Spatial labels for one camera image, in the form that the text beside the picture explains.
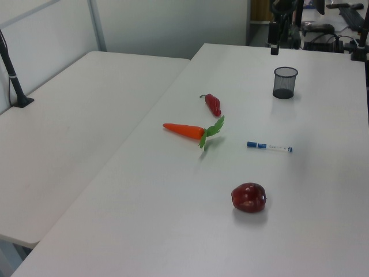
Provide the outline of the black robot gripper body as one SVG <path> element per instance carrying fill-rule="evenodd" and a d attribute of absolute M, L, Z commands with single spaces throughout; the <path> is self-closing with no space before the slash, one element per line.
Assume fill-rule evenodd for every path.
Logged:
<path fill-rule="evenodd" d="M 279 48 L 280 24 L 272 21 L 269 23 L 268 44 L 271 48 Z"/>

